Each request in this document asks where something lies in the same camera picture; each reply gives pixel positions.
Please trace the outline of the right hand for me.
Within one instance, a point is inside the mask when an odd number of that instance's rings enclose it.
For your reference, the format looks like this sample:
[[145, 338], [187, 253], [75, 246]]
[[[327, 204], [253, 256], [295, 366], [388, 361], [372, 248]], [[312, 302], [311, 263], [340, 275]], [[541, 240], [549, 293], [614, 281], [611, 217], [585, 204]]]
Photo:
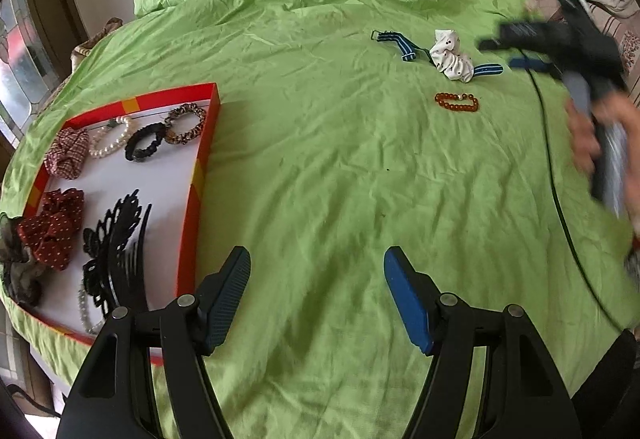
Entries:
[[[565, 110], [574, 164], [583, 174], [591, 176], [594, 162], [601, 154], [596, 129], [590, 117], [576, 110], [572, 100], [566, 102]], [[626, 131], [626, 209], [634, 226], [634, 233], [639, 234], [639, 110], [626, 93], [613, 91], [593, 107], [593, 114], [600, 124], [612, 125], [619, 122]]]

